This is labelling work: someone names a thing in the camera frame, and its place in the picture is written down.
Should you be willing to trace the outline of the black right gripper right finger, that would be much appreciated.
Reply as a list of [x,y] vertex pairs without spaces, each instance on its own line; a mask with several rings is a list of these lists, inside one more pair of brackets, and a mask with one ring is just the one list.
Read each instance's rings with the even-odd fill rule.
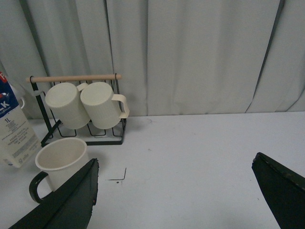
[[260,190],[282,229],[305,227],[305,178],[259,152],[252,170]]

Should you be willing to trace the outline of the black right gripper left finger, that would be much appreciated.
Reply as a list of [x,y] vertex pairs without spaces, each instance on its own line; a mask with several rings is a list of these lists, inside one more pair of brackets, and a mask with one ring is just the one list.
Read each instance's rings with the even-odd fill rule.
[[30,183],[29,193],[39,205],[11,226],[12,229],[85,229],[98,194],[98,159],[91,159],[56,191],[44,198],[39,183],[48,176],[40,172]]

